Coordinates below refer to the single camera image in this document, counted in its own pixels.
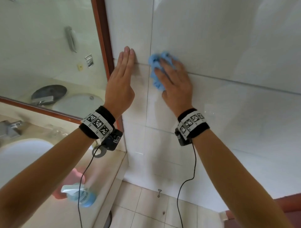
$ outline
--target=white pump nozzle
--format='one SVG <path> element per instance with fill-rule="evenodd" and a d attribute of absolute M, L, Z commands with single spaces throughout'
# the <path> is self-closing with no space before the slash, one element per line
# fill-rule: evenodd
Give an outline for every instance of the white pump nozzle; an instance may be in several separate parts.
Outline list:
<path fill-rule="evenodd" d="M 84 191 L 85 190 L 85 185 L 81 184 L 80 185 L 80 190 Z M 73 184 L 73 185 L 64 185 L 61 189 L 62 193 L 67 193 L 70 195 L 74 195 L 79 191 L 79 183 Z"/>

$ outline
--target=reddish-brown mirror frame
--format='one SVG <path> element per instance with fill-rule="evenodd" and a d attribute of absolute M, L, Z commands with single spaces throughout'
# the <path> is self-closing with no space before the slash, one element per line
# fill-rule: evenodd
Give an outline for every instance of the reddish-brown mirror frame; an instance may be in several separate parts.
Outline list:
<path fill-rule="evenodd" d="M 114 70 L 114 60 L 110 40 L 109 25 L 107 20 L 106 6 L 104 0 L 91 0 L 95 24 L 98 33 L 98 39 L 101 47 L 102 57 L 107 79 L 109 80 L 111 73 Z M 59 119 L 67 120 L 73 123 L 80 124 L 81 119 L 75 116 L 69 116 L 63 113 L 54 112 L 49 109 L 32 106 L 23 102 L 15 101 L 9 98 L 1 97 L 0 102 L 17 106 L 23 109 L 28 109 L 34 112 L 53 116 Z M 121 117 L 116 120 L 116 127 L 123 132 L 123 124 Z"/>

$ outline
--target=black cable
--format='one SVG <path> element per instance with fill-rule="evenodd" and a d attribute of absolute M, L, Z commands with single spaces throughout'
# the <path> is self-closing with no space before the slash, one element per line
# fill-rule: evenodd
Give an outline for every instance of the black cable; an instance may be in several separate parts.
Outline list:
<path fill-rule="evenodd" d="M 183 183 L 183 184 L 181 185 L 181 187 L 180 187 L 179 194 L 178 194 L 178 197 L 177 197 L 177 207 L 178 207 L 178 212 L 179 212 L 180 219 L 181 219 L 182 228 L 183 228 L 183 222 L 182 222 L 182 217 L 181 217 L 181 213 L 180 213 L 180 210 L 179 210 L 178 200 L 179 200 L 179 195 L 180 195 L 181 188 L 183 187 L 183 185 L 184 185 L 187 181 L 193 180 L 193 179 L 194 179 L 194 176 L 195 176 L 195 168 L 196 168 L 196 166 L 197 166 L 197 155 L 196 155 L 196 153 L 195 153 L 195 149 L 194 149 L 193 143 L 192 143 L 192 147 L 193 147 L 194 158 L 195 158 L 195 162 L 194 162 L 194 171 L 193 171 L 193 178 L 184 181 L 184 183 Z"/>
<path fill-rule="evenodd" d="M 100 148 L 100 146 L 95 150 L 93 156 L 92 156 L 92 159 L 90 161 L 90 163 L 88 164 L 88 166 L 86 167 L 85 171 L 82 173 L 82 177 L 84 176 L 85 172 L 87 171 L 87 169 L 89 168 L 89 166 L 91 165 L 92 161 L 93 161 L 93 158 L 97 152 L 97 150 Z M 80 198 L 80 186 L 82 184 L 82 177 L 80 178 L 80 182 L 79 182 L 79 191 L 78 191 L 78 201 L 77 201 L 77 209 L 78 209 L 78 214 L 79 214 L 79 220 L 80 220 L 80 227 L 82 228 L 82 218 L 80 216 L 80 210 L 79 210 L 79 198 Z"/>

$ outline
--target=blue cleaning rag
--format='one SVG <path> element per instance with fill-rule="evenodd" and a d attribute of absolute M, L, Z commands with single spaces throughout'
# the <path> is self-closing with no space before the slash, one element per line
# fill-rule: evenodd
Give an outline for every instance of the blue cleaning rag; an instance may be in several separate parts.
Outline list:
<path fill-rule="evenodd" d="M 166 74 L 165 70 L 163 69 L 163 67 L 160 65 L 160 59 L 163 58 L 165 59 L 169 65 L 171 65 L 174 69 L 175 66 L 172 64 L 172 58 L 174 60 L 177 60 L 177 58 L 175 58 L 174 56 L 170 55 L 168 52 L 162 52 L 161 55 L 160 54 L 153 54 L 148 58 L 148 63 L 151 66 L 151 74 L 150 77 L 153 79 L 153 86 L 156 87 L 158 90 L 164 91 L 165 87 L 164 85 L 159 81 L 157 75 L 154 72 L 155 68 L 160 69 L 167 77 L 168 75 Z"/>

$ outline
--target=tile floor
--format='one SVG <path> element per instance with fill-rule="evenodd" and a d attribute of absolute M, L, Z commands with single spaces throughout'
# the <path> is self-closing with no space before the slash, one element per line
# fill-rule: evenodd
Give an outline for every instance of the tile floor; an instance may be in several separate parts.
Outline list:
<path fill-rule="evenodd" d="M 179 200 L 184 228 L 223 228 L 217 212 Z M 122 182 L 111 228 L 182 228 L 177 199 Z"/>

